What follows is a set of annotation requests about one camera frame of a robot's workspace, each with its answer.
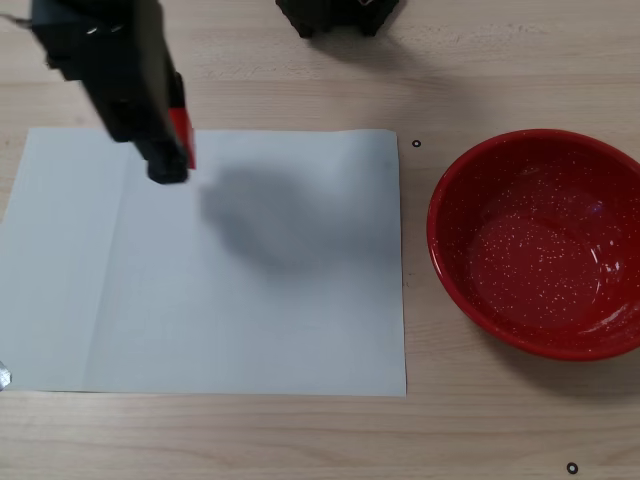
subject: speckled red bowl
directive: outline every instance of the speckled red bowl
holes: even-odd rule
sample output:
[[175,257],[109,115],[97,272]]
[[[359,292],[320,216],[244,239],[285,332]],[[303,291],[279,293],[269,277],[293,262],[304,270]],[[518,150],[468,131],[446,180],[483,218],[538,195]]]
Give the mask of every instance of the speckled red bowl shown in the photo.
[[531,353],[597,360],[640,346],[640,165],[583,135],[526,130],[462,155],[427,237],[451,298]]

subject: wood grain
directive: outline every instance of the wood grain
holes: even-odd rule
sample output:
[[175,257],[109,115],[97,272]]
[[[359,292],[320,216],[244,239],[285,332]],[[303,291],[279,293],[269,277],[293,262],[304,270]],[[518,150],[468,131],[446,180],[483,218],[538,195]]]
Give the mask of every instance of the wood grain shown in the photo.
[[[269,0],[164,4],[197,128],[398,132],[409,395],[5,392],[0,478],[554,480],[570,461],[584,479],[640,476],[640,355],[557,363],[488,338],[424,233],[444,169],[489,136],[563,128],[640,158],[637,0],[408,0],[375,39],[312,42]],[[27,33],[0,24],[0,59],[4,211],[29,127],[99,123]]]

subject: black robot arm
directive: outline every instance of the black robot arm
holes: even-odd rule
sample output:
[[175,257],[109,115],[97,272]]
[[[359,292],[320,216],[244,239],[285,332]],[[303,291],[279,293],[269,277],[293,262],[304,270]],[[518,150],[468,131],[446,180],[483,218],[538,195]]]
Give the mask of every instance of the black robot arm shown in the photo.
[[79,80],[117,142],[133,142],[149,178],[195,167],[193,130],[157,0],[33,0],[31,30],[50,68]]

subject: black object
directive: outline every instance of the black object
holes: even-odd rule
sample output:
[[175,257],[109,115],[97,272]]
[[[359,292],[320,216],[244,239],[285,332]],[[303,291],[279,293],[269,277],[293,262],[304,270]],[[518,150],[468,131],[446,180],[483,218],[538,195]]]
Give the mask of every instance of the black object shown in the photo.
[[[31,7],[49,67],[82,82],[113,139],[135,143],[152,180],[186,181],[190,122],[158,1],[33,0]],[[177,123],[176,112],[186,122]]]
[[400,0],[276,0],[302,38],[336,25],[355,25],[374,36]]

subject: white paper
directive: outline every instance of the white paper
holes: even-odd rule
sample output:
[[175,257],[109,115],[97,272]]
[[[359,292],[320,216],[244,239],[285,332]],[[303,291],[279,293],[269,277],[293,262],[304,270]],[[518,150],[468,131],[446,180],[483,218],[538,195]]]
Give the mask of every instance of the white paper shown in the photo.
[[396,137],[198,132],[187,184],[29,134],[0,244],[13,389],[404,395]]

